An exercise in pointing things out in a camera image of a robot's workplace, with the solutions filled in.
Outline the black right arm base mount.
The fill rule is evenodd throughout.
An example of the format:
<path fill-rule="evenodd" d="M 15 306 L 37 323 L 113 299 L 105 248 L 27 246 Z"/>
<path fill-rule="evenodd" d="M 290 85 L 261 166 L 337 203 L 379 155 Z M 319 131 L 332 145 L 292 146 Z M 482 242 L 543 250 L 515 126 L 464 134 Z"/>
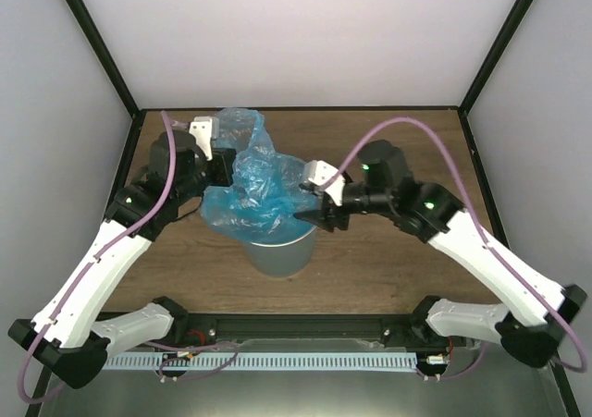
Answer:
<path fill-rule="evenodd" d="M 411 313 L 390 315 L 381 322 L 380 341 L 387 347 L 444 348 L 448 337 L 434 331 L 427 323 L 428 312 L 441 297 L 424 297 Z"/>

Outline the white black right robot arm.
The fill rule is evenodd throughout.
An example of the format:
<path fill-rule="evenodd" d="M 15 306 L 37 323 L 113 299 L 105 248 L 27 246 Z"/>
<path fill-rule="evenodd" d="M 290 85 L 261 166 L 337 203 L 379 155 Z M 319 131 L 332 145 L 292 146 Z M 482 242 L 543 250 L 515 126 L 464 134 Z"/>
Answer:
<path fill-rule="evenodd" d="M 324 161 L 307 163 L 301 185 L 321 203 L 296 218 L 332 232 L 347 229 L 351 215 L 380 215 L 460 264 L 499 299 L 472 304 L 425 297 L 411 322 L 417 343 L 465 337 L 499 344 L 533 368 L 550 362 L 566 335 L 560 322 L 575 318 L 586 293 L 542 276 L 474 221 L 468 207 L 443 186 L 415 180 L 403 151 L 389 141 L 371 141 L 357 157 L 361 182 Z"/>

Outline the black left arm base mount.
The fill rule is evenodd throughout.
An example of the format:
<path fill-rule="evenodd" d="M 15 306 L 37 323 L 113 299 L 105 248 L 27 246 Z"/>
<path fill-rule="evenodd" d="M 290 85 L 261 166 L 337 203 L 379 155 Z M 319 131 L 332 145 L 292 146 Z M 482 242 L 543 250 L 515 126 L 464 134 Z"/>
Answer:
<path fill-rule="evenodd" d="M 156 343 L 170 347 L 206 346 L 216 342 L 216 338 L 209 335 L 208 329 L 201 329 L 191 314 L 180 304 L 162 296 L 153 299 L 153 303 L 164 307 L 172 316 L 173 322 L 164 337 L 155 340 Z"/>

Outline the blue translucent plastic trash bag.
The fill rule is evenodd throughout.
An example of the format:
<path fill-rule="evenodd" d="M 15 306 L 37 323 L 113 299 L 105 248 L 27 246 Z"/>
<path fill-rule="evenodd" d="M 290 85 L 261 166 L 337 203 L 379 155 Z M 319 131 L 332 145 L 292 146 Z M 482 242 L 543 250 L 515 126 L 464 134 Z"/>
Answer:
<path fill-rule="evenodd" d="M 232 184 L 207 188 L 201 217 L 215 232 L 231 239 L 265 245 L 283 244 L 313 226 L 294 217 L 315 210 L 318 199 L 300 187 L 305 162 L 279 153 L 267 132 L 265 117 L 246 108 L 225 108 L 215 146 L 232 148 Z"/>

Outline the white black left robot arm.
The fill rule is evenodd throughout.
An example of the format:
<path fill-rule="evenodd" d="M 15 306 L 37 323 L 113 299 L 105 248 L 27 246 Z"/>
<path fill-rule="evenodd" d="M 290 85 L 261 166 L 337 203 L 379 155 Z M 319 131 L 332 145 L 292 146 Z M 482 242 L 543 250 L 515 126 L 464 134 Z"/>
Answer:
<path fill-rule="evenodd" d="M 123 276 L 179 220 L 179 208 L 209 187 L 232 183 L 233 148 L 186 131 L 161 134 L 149 161 L 117 192 L 97 236 L 55 297 L 33 318 L 18 319 L 9 336 L 73 389 L 88 385 L 105 363 L 137 346 L 163 340 L 181 345 L 189 335 L 188 312 L 168 297 L 108 320 L 102 311 Z"/>

